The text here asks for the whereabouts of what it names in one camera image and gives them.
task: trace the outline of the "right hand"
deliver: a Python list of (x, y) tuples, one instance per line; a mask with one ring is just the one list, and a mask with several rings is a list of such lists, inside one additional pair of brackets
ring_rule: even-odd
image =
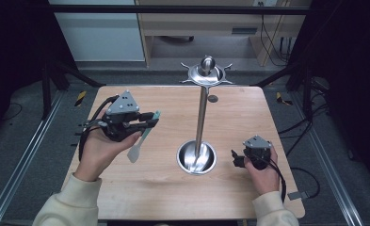
[[(278, 154), (273, 146), (270, 148), (270, 159), (275, 163), (278, 162)], [(271, 191), (279, 191), (279, 174), (272, 167), (268, 165), (265, 169), (257, 170), (247, 157), (244, 158), (244, 165), (260, 195)]]

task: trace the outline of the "wooden table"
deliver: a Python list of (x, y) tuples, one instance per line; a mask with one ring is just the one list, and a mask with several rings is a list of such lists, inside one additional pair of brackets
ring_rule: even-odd
[[(98, 199), (99, 219), (191, 220), (255, 218), (251, 201), (257, 193), (245, 169), (233, 165), (231, 149), (242, 154), (243, 141), (259, 135), (272, 141), (279, 155), (278, 165), (287, 183), (287, 193), (297, 191), (265, 96), (256, 87), (213, 87), (216, 103), (206, 108), (202, 140), (217, 152), (212, 171), (190, 175), (176, 161), (178, 148), (195, 139), (199, 114), (200, 87), (102, 87), (89, 117), (107, 98), (129, 89), (140, 113), (161, 110), (160, 121), (141, 146), (132, 164), (127, 152), (119, 154), (102, 174)], [(75, 171), (72, 159), (68, 176)], [(298, 218), (305, 214), (301, 200), (285, 206)]]

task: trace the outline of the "metal pole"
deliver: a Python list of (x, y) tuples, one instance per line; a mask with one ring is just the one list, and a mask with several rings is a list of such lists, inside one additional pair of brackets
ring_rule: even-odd
[(195, 151), (196, 161), (197, 161), (197, 158), (200, 156), (200, 148), (201, 148), (201, 142), (202, 142), (202, 130), (204, 127), (205, 109), (207, 107), (207, 96), (208, 96), (207, 88), (201, 87), (199, 119), (197, 122), (197, 135), (196, 135), (196, 151)]

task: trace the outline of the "sleeve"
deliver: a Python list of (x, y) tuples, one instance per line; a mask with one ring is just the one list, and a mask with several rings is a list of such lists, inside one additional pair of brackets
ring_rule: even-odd
[(102, 179), (84, 182), (71, 175), (64, 189), (51, 196), (35, 217), (38, 225), (97, 225)]
[(279, 191), (266, 193), (252, 204), (257, 216), (257, 226), (298, 225), (296, 216), (284, 208)]

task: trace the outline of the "left hand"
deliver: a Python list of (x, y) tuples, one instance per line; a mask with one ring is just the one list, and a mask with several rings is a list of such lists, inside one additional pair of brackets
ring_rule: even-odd
[(140, 136), (141, 132), (136, 132), (123, 141), (117, 142), (106, 137), (102, 129), (90, 131), (85, 143), (81, 162), (73, 176), (86, 182), (96, 181), (115, 157), (122, 151), (132, 147)]

